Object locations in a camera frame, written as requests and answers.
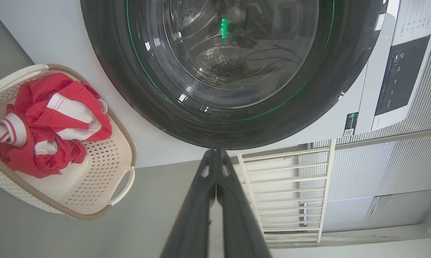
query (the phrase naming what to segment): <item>green light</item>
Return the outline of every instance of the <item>green light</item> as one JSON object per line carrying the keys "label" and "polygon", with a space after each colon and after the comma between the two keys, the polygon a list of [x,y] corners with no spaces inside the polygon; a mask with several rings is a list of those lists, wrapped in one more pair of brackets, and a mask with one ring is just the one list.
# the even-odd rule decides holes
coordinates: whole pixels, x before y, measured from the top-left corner
{"label": "green light", "polygon": [[222,39],[228,38],[228,23],[230,23],[228,19],[222,19],[222,24],[220,26]]}

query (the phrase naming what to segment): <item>red and white garment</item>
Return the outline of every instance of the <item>red and white garment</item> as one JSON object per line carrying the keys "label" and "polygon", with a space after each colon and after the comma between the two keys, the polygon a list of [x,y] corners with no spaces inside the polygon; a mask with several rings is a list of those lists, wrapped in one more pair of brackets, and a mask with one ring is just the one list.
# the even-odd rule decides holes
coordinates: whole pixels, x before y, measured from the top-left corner
{"label": "red and white garment", "polygon": [[12,170],[44,178],[82,163],[80,140],[110,137],[107,105],[88,83],[57,73],[22,85],[0,124],[0,158]]}

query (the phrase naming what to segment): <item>washing machine door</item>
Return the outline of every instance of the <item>washing machine door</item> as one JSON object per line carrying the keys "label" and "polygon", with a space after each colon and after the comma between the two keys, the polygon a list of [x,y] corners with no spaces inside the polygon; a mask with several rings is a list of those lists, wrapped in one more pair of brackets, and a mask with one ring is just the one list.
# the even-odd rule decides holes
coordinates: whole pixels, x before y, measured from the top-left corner
{"label": "washing machine door", "polygon": [[277,142],[325,114],[379,35],[386,0],[82,0],[122,96],[208,148]]}

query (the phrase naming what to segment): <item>white laundry basket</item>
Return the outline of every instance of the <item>white laundry basket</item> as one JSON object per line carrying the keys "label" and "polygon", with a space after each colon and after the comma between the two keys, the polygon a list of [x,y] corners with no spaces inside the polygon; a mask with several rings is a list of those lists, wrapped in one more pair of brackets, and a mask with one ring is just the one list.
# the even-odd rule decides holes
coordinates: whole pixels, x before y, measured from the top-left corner
{"label": "white laundry basket", "polygon": [[[33,65],[14,72],[0,80],[0,119],[5,116],[7,103],[14,101],[23,83],[54,73],[85,81],[81,75],[61,65]],[[39,179],[12,171],[0,160],[0,187],[48,212],[77,219],[95,219],[104,215],[125,197],[135,178],[135,145],[111,110],[108,113],[112,136],[99,142],[82,142],[88,153],[83,164],[71,164],[62,175]],[[125,188],[112,199],[128,173],[130,178]]]}

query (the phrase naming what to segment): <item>washing machine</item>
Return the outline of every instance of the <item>washing machine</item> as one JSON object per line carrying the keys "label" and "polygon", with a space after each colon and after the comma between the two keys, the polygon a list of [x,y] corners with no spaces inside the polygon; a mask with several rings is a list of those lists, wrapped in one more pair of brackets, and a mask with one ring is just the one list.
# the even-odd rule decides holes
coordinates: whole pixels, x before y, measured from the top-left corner
{"label": "washing machine", "polygon": [[103,95],[138,167],[400,122],[431,49],[431,0],[7,1],[23,49]]}

